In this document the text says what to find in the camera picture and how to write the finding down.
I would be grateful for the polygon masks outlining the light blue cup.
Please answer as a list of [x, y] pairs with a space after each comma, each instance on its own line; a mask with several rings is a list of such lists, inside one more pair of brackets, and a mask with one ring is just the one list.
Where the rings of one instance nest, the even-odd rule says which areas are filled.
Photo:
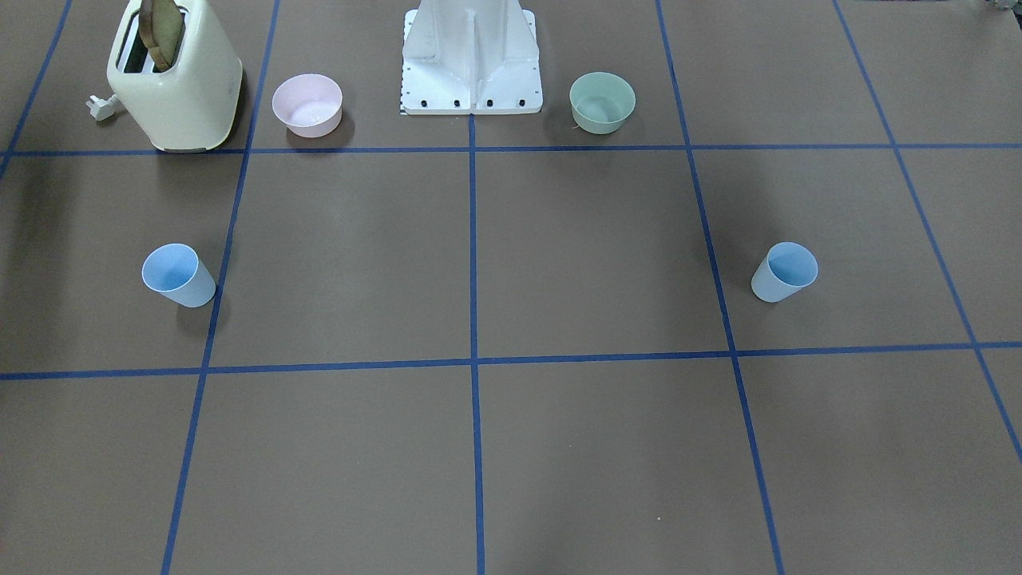
[[815, 255], [802, 244], [778, 243], [770, 248], [751, 278], [756, 298], [774, 304], [811, 285], [820, 267]]
[[150, 291], [185, 308], [200, 308], [216, 294], [216, 281], [187, 244], [165, 244], [150, 252], [140, 276]]

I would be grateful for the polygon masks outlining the green plastic bowl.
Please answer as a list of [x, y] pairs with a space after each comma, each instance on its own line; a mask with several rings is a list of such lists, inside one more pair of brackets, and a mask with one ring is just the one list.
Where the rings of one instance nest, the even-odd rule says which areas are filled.
[[628, 80], [602, 70], [574, 80], [568, 98], [576, 126], [595, 135], [617, 131], [636, 107], [635, 90]]

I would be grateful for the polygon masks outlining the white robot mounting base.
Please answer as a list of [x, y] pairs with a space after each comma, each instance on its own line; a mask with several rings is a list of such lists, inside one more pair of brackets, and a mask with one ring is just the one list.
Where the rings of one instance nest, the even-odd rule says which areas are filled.
[[422, 1], [404, 14], [402, 40], [404, 114], [543, 109], [536, 15], [518, 1]]

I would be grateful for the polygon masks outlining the pink plastic bowl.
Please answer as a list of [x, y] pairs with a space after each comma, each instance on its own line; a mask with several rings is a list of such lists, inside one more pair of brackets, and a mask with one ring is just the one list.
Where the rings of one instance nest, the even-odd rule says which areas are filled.
[[343, 119], [342, 87], [317, 73], [289, 77], [271, 95], [271, 110], [299, 137], [326, 136]]

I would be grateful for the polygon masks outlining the cream white toaster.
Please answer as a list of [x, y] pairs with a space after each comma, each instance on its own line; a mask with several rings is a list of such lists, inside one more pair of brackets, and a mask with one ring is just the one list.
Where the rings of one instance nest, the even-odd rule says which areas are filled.
[[127, 4], [106, 79], [151, 145], [169, 153], [207, 152], [232, 132], [244, 66], [208, 1], [178, 1], [183, 16], [174, 65], [154, 69], [140, 36], [142, 3]]

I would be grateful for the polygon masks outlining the brown bread slice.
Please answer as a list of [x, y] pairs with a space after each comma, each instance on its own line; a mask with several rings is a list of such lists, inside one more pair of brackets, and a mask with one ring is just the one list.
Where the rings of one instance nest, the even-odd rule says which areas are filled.
[[175, 1], [144, 0], [140, 2], [139, 36], [153, 59], [153, 68], [172, 68], [184, 36], [184, 14]]

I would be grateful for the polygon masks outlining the white toaster plug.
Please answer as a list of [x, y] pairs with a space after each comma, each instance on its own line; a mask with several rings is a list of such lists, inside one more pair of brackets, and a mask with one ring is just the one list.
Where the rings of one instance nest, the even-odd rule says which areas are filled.
[[109, 98], [99, 98], [92, 95], [86, 102], [86, 106], [92, 119], [106, 121], [113, 117], [120, 110], [121, 101], [117, 94], [110, 95]]

